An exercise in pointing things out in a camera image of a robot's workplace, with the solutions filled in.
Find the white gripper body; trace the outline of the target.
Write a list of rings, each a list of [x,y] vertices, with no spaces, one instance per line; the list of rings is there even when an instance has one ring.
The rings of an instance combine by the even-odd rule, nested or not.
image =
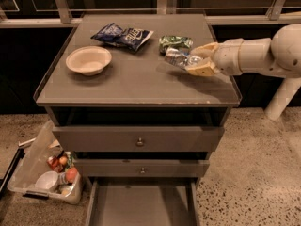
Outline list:
[[[224,75],[241,75],[243,73],[239,65],[239,52],[243,42],[243,39],[234,39],[218,44],[213,61]]]

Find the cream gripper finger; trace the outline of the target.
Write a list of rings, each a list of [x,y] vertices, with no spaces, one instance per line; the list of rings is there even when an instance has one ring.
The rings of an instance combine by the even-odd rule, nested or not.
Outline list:
[[[217,42],[211,42],[199,47],[194,48],[190,54],[201,58],[212,57],[214,52],[218,49],[219,44]]]
[[[189,65],[186,71],[194,76],[214,76],[218,73],[218,69],[214,62],[209,58],[202,59],[193,65]]]

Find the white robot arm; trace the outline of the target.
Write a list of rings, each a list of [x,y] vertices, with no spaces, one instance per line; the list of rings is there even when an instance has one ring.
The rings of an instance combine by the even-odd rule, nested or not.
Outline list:
[[[232,39],[208,43],[193,49],[191,55],[201,58],[196,65],[185,68],[194,76],[258,73],[283,78],[264,110],[272,121],[280,118],[301,88],[301,24],[282,27],[272,39]]]

